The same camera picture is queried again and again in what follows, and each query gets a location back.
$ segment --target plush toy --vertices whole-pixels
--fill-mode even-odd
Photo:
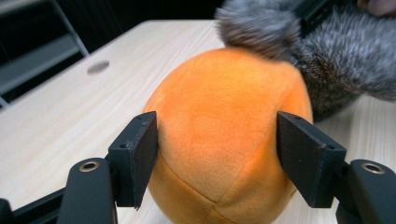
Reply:
[[[342,5],[304,38],[290,11],[295,0],[226,0],[216,18],[226,46],[286,60],[301,71],[317,121],[362,94],[396,100],[396,19],[376,17],[356,1],[338,1]]]
[[[270,223],[295,187],[276,155],[276,113],[312,122],[290,63],[215,49],[183,63],[144,112],[156,111],[159,151],[148,188],[175,223]]]

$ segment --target table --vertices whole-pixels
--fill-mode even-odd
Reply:
[[[104,157],[167,74],[223,47],[215,26],[144,22],[0,111],[0,197],[19,208],[63,188],[78,161]],[[368,159],[396,170],[396,105],[361,97],[318,127],[348,149],[347,161]],[[276,223],[336,223],[335,208],[336,202],[311,209],[296,194]],[[119,208],[119,220],[171,223],[148,191],[137,212]]]

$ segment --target orange fabric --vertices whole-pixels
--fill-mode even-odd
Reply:
[[[148,184],[175,223],[268,223],[295,191],[276,155],[276,112],[312,121],[291,64],[241,49],[183,63],[144,109],[157,111],[159,156]]]

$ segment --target gray fur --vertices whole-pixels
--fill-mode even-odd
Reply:
[[[396,19],[373,17],[355,4],[335,7],[301,39],[298,20],[284,9],[292,1],[227,0],[216,14],[219,35],[227,46],[299,68],[315,121],[362,94],[396,101]]]

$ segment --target table surface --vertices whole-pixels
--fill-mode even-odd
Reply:
[[[0,197],[17,209],[63,188],[75,163],[106,155],[167,74],[222,47],[214,21],[148,21],[22,96],[0,111]],[[395,104],[363,96],[317,126],[348,149],[346,161],[396,170]],[[276,223],[336,223],[336,205],[311,209],[296,194]],[[120,223],[171,223],[148,190],[137,212],[118,212]]]

